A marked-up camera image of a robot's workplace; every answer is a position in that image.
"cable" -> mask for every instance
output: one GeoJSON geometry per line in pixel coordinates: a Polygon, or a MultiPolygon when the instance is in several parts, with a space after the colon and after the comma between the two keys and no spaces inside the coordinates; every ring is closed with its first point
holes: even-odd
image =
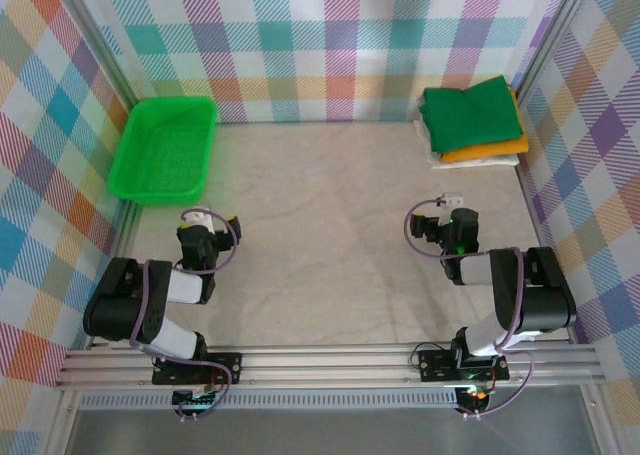
{"type": "Polygon", "coordinates": [[[508,353],[514,354],[514,355],[522,354],[522,355],[526,355],[527,357],[529,357],[529,373],[527,373],[527,376],[525,377],[524,381],[522,382],[522,385],[520,385],[518,387],[518,389],[515,392],[513,392],[511,394],[511,396],[509,398],[507,398],[504,402],[502,402],[499,405],[496,405],[493,408],[489,408],[489,409],[485,410],[482,413],[473,412],[473,411],[469,410],[468,408],[460,406],[460,409],[465,412],[465,415],[472,415],[472,416],[476,417],[478,420],[480,420],[481,416],[491,415],[492,413],[496,413],[498,410],[502,410],[507,405],[509,405],[511,402],[513,402],[516,398],[518,398],[520,396],[520,394],[524,391],[524,389],[527,387],[529,381],[531,380],[531,376],[533,375],[533,370],[535,369],[535,366],[536,366],[536,362],[535,362],[535,360],[533,358],[533,355],[530,352],[526,352],[526,351],[515,351],[515,352],[508,352],[508,353]]]}
{"type": "Polygon", "coordinates": [[[185,215],[193,212],[204,213],[206,215],[209,215],[215,218],[216,220],[220,220],[224,224],[225,228],[231,234],[231,238],[233,239],[233,246],[231,247],[231,253],[229,254],[229,256],[224,262],[222,262],[217,267],[211,268],[209,270],[187,270],[185,268],[178,268],[176,266],[174,266],[173,269],[182,273],[188,273],[189,275],[211,275],[212,273],[216,273],[222,270],[224,267],[229,265],[231,260],[233,260],[233,257],[235,257],[236,255],[236,250],[238,249],[238,235],[236,234],[236,231],[233,229],[231,224],[227,220],[225,220],[223,216],[218,215],[216,212],[213,212],[206,208],[199,208],[199,207],[190,208],[189,210],[185,210],[184,212],[182,212],[182,214],[180,215],[180,218],[182,218],[182,221],[186,221],[185,215]]]}
{"type": "Polygon", "coordinates": [[[491,367],[491,388],[489,389],[489,393],[493,393],[496,389],[496,369],[495,367],[491,367]]]}
{"type": "Polygon", "coordinates": [[[444,348],[442,345],[438,345],[436,342],[420,342],[419,344],[417,344],[415,346],[415,348],[413,349],[413,351],[411,352],[411,355],[409,355],[409,365],[411,365],[413,368],[415,368],[416,370],[420,370],[420,367],[418,365],[415,365],[413,363],[413,357],[416,354],[416,352],[418,351],[418,349],[422,346],[422,345],[433,345],[434,347],[438,347],[440,350],[444,351],[444,352],[448,352],[449,350],[447,350],[446,348],[444,348]]]}
{"type": "MultiPolygon", "coordinates": [[[[215,367],[215,370],[217,370],[218,373],[220,375],[222,375],[222,377],[225,376],[225,373],[222,370],[220,370],[218,367],[215,367]]],[[[223,381],[222,383],[220,383],[220,389],[216,390],[216,374],[213,371],[211,371],[211,387],[212,387],[212,389],[217,391],[217,392],[219,392],[220,390],[222,390],[224,388],[224,385],[225,384],[224,384],[224,381],[223,381]]]]}
{"type": "MultiPolygon", "coordinates": [[[[151,357],[156,357],[156,358],[160,358],[161,360],[167,360],[169,362],[173,362],[173,363],[178,363],[178,364],[182,364],[182,365],[198,365],[198,366],[207,366],[207,367],[214,367],[217,368],[219,370],[222,370],[224,372],[224,374],[227,376],[227,384],[225,385],[224,390],[222,391],[222,393],[220,394],[220,397],[218,397],[209,408],[207,408],[206,410],[204,410],[202,413],[200,413],[200,418],[205,417],[207,415],[209,415],[213,409],[218,406],[220,404],[220,402],[222,402],[222,400],[224,399],[224,397],[227,395],[227,392],[229,391],[229,387],[231,385],[231,380],[233,378],[233,376],[231,375],[231,371],[225,367],[224,365],[220,364],[220,363],[216,363],[216,362],[208,362],[208,361],[201,361],[201,360],[186,360],[183,358],[176,358],[176,357],[169,357],[164,355],[163,353],[160,352],[156,352],[155,350],[152,350],[150,348],[146,348],[144,347],[141,343],[138,343],[137,338],[138,338],[138,333],[140,332],[140,328],[142,327],[142,321],[144,319],[144,315],[147,311],[147,305],[149,304],[149,263],[150,260],[147,260],[144,264],[144,266],[142,267],[142,301],[140,303],[140,311],[138,312],[138,317],[136,318],[136,323],[133,326],[133,331],[131,332],[131,337],[129,338],[129,344],[131,345],[132,348],[137,349],[142,351],[142,353],[145,353],[151,357]]],[[[187,416],[184,414],[184,412],[182,411],[182,407],[184,405],[184,402],[180,403],[178,405],[178,414],[180,415],[180,419],[182,421],[188,420],[187,416]]],[[[193,421],[197,421],[197,416],[196,414],[193,414],[192,417],[193,421]]]]}
{"type": "MultiPolygon", "coordinates": [[[[418,248],[413,241],[411,240],[410,234],[409,234],[409,221],[411,220],[411,215],[413,215],[413,212],[415,212],[419,207],[423,206],[423,205],[427,205],[430,203],[438,203],[440,201],[440,199],[436,198],[436,199],[430,199],[430,200],[423,200],[422,202],[419,202],[417,204],[415,204],[413,207],[411,207],[411,209],[407,212],[407,215],[404,217],[404,225],[403,225],[403,232],[404,232],[404,238],[407,241],[407,243],[409,244],[409,246],[416,252],[418,252],[420,255],[424,255],[425,257],[429,257],[429,258],[436,258],[439,260],[448,260],[448,259],[453,259],[453,258],[464,258],[464,257],[477,257],[480,255],[487,255],[489,252],[476,252],[476,253],[469,253],[469,254],[451,254],[451,255],[434,255],[432,253],[429,252],[425,252],[424,250],[421,250],[420,248],[418,248]]],[[[516,300],[515,303],[513,305],[513,314],[511,316],[511,323],[509,324],[509,328],[507,329],[507,333],[505,334],[504,338],[502,339],[502,341],[500,341],[498,344],[495,345],[495,351],[498,355],[502,355],[503,354],[503,350],[504,348],[509,344],[509,341],[511,340],[511,337],[513,337],[513,334],[515,333],[515,331],[518,329],[518,326],[520,325],[520,312],[522,311],[522,299],[524,296],[524,285],[525,285],[525,279],[524,279],[524,257],[522,255],[522,252],[520,251],[520,249],[518,247],[511,247],[511,250],[513,250],[513,253],[516,256],[516,259],[518,261],[518,273],[517,273],[517,279],[516,279],[516,300]]],[[[498,410],[503,409],[504,407],[506,407],[507,405],[509,405],[511,402],[513,402],[516,398],[518,398],[520,396],[520,394],[524,391],[524,389],[526,388],[527,384],[529,383],[529,380],[531,379],[531,376],[533,375],[533,370],[535,368],[535,360],[533,358],[533,355],[531,355],[531,353],[529,352],[524,352],[524,351],[519,351],[519,352],[509,352],[509,353],[521,353],[521,354],[525,354],[529,357],[529,359],[531,360],[531,364],[529,365],[529,373],[527,374],[526,378],[524,379],[524,381],[522,382],[522,385],[520,385],[518,387],[518,389],[504,402],[502,402],[500,405],[485,410],[482,414],[483,415],[490,415],[492,413],[497,412],[498,410]]],[[[475,413],[475,412],[471,412],[470,410],[461,407],[465,412],[468,412],[471,415],[475,415],[478,419],[480,419],[480,414],[479,413],[475,413]]]]}
{"type": "MultiPolygon", "coordinates": [[[[424,250],[416,246],[415,243],[413,243],[409,233],[409,221],[411,220],[411,215],[413,215],[413,212],[415,212],[421,206],[427,205],[430,203],[438,203],[439,201],[440,201],[439,198],[423,200],[422,202],[416,203],[413,207],[411,207],[411,209],[409,209],[409,211],[407,212],[407,215],[404,217],[404,225],[402,227],[404,232],[404,238],[409,244],[409,246],[420,255],[424,255],[425,257],[429,257],[429,258],[435,258],[440,261],[454,259],[454,258],[479,257],[481,255],[487,255],[489,253],[488,251],[475,252],[475,253],[463,253],[463,254],[454,253],[451,255],[435,255],[433,253],[425,252],[424,250]]],[[[522,297],[524,295],[524,258],[522,256],[522,252],[518,247],[512,247],[511,250],[513,250],[513,253],[516,255],[516,258],[518,260],[518,276],[516,280],[516,300],[513,306],[513,315],[511,317],[511,323],[509,324],[507,333],[502,339],[502,341],[495,346],[495,350],[498,353],[498,355],[502,354],[502,350],[509,344],[511,337],[513,336],[515,331],[518,329],[518,326],[520,325],[520,311],[522,310],[522,297]]]]}
{"type": "MultiPolygon", "coordinates": [[[[185,220],[185,215],[191,212],[205,213],[224,223],[229,233],[231,233],[231,238],[233,239],[233,247],[231,248],[231,253],[229,254],[229,257],[227,257],[227,259],[223,263],[221,263],[217,267],[212,268],[210,270],[185,270],[182,268],[175,268],[175,267],[173,269],[183,273],[192,274],[192,275],[209,275],[211,273],[218,272],[222,270],[224,267],[226,267],[229,264],[229,262],[231,262],[231,260],[233,259],[236,253],[236,249],[238,248],[238,236],[236,235],[235,230],[227,220],[225,220],[222,216],[218,215],[217,213],[212,212],[211,210],[207,210],[204,208],[192,208],[192,209],[186,210],[181,215],[182,220],[185,220]]],[[[163,361],[166,360],[166,361],[178,363],[181,365],[213,367],[213,368],[217,368],[218,370],[221,370],[227,377],[227,383],[224,385],[224,389],[222,390],[222,393],[220,394],[220,396],[215,399],[215,401],[211,404],[211,406],[199,414],[200,418],[205,417],[209,415],[215,409],[215,407],[222,402],[224,397],[227,395],[227,392],[229,391],[231,382],[233,380],[233,375],[231,374],[231,371],[227,367],[225,367],[220,363],[202,361],[202,360],[186,360],[183,358],[169,357],[163,353],[156,352],[155,350],[152,350],[150,348],[146,348],[142,344],[138,343],[137,341],[138,334],[140,333],[140,328],[142,327],[142,321],[144,320],[144,315],[147,311],[147,306],[149,304],[149,263],[150,263],[150,260],[147,260],[144,266],[142,267],[142,301],[140,303],[140,311],[138,312],[136,323],[134,324],[133,331],[131,332],[131,337],[129,337],[129,345],[131,345],[131,347],[134,349],[138,349],[142,351],[142,353],[145,353],[151,357],[160,358],[163,361]]],[[[181,402],[178,405],[178,415],[180,415],[180,419],[183,422],[185,420],[188,420],[187,416],[182,411],[182,407],[184,406],[184,403],[185,402],[181,402]]],[[[195,413],[192,416],[192,420],[198,421],[198,417],[196,416],[195,413]]]]}

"green basket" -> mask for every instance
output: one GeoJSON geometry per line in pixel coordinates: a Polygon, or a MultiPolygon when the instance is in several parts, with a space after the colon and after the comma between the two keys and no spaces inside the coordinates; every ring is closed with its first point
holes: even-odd
{"type": "Polygon", "coordinates": [[[150,98],[129,116],[107,186],[142,205],[202,197],[218,108],[205,97],[150,98]]]}

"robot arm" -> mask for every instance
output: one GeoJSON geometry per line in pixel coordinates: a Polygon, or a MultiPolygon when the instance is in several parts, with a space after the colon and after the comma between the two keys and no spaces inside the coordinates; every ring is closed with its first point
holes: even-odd
{"type": "MultiPolygon", "coordinates": [[[[500,356],[495,347],[504,339],[513,317],[517,257],[511,249],[478,254],[478,213],[462,208],[461,200],[452,194],[438,200],[447,217],[413,214],[409,228],[415,238],[425,237],[427,242],[441,247],[442,255],[452,256],[441,263],[455,285],[493,287],[494,311],[478,323],[461,328],[452,341],[458,369],[493,367],[500,356]],[[451,200],[456,206],[453,210],[451,200]]],[[[524,267],[519,324],[504,348],[532,340],[541,333],[569,327],[576,319],[575,301],[553,250],[530,248],[524,256],[524,267]]]]}
{"type": "MultiPolygon", "coordinates": [[[[240,223],[229,220],[238,241],[240,223]]],[[[230,232],[214,231],[211,220],[198,217],[178,228],[182,269],[171,262],[150,260],[148,303],[136,341],[154,352],[200,360],[206,353],[204,337],[185,330],[165,316],[167,302],[205,304],[215,288],[218,255],[230,250],[230,232]]],[[[83,317],[88,335],[120,341],[130,338],[142,308],[143,265],[131,258],[114,258],[105,270],[83,317]]]]}

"floor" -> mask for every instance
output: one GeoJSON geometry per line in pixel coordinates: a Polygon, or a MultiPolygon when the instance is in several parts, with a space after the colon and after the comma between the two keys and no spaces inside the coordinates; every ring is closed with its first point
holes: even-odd
{"type": "MultiPolygon", "coordinates": [[[[239,216],[242,243],[207,305],[167,315],[210,345],[450,340],[493,300],[403,238],[406,211],[444,191],[480,213],[481,249],[537,244],[512,167],[430,170],[412,124],[221,126],[203,203],[239,216]]],[[[185,208],[145,208],[131,255],[178,260],[185,208]]]]}

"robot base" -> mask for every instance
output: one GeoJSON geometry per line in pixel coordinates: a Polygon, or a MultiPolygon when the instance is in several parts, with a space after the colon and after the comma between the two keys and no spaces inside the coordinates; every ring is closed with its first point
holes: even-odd
{"type": "Polygon", "coordinates": [[[493,367],[458,368],[453,352],[420,350],[418,365],[422,382],[464,382],[465,385],[468,385],[476,382],[491,382],[494,379],[505,381],[510,378],[505,357],[498,357],[493,367]]]}
{"type": "MultiPolygon", "coordinates": [[[[205,362],[216,362],[224,365],[231,372],[231,384],[240,382],[242,370],[242,354],[240,353],[207,353],[201,358],[205,362]]],[[[153,385],[225,385],[229,383],[222,370],[203,366],[186,365],[173,362],[162,362],[156,359],[151,378],[153,385]]]]}

